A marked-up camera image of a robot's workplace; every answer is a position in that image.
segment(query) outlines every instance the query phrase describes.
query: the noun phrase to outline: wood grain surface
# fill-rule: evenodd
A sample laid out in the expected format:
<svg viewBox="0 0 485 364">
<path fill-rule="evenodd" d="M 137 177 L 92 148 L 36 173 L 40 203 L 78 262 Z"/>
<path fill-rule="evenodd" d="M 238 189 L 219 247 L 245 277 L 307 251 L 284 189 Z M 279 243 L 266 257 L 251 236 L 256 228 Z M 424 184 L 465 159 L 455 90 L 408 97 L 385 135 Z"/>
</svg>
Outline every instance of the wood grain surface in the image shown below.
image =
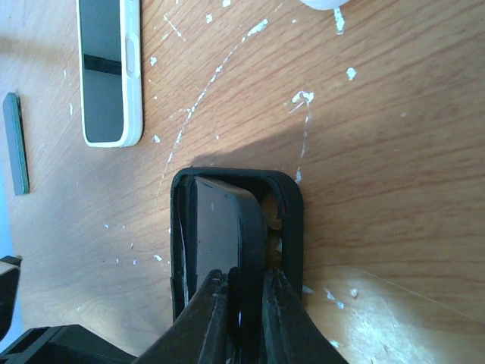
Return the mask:
<svg viewBox="0 0 485 364">
<path fill-rule="evenodd" d="M 80 323 L 140 354 L 171 325 L 174 174 L 270 168 L 301 175 L 304 304 L 348 361 L 485 362 L 484 1 L 342 13 L 337 35 L 297 0 L 143 1 L 145 133 L 94 149 L 75 2 L 2 1 L 0 93 L 22 100 L 32 190 L 13 194 L 2 123 L 25 327 Z"/>
</svg>

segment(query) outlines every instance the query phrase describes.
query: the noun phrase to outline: black smartphone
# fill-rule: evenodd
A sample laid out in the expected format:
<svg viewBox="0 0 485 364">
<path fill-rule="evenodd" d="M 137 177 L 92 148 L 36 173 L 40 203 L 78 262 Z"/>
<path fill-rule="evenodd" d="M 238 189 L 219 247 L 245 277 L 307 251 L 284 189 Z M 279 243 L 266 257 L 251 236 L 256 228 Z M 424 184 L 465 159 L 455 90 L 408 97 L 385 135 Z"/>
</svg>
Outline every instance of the black smartphone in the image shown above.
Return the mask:
<svg viewBox="0 0 485 364">
<path fill-rule="evenodd" d="M 14 192 L 17 196 L 29 193 L 29 175 L 27 173 L 27 157 L 23 143 L 22 114 L 20 99 L 14 93 L 8 93 L 3 101 L 3 116 L 7 134 L 8 154 Z"/>
</svg>

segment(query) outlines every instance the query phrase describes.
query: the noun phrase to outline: phone screen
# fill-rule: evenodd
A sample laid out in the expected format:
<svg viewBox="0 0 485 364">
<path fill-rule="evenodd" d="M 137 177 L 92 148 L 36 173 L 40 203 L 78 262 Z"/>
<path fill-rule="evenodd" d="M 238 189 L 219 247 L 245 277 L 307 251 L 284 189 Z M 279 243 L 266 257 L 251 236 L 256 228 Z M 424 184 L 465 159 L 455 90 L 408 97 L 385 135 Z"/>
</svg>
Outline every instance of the phone screen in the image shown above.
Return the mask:
<svg viewBox="0 0 485 364">
<path fill-rule="evenodd" d="M 78 0 L 84 127 L 91 143 L 123 133 L 120 0 Z"/>
</svg>

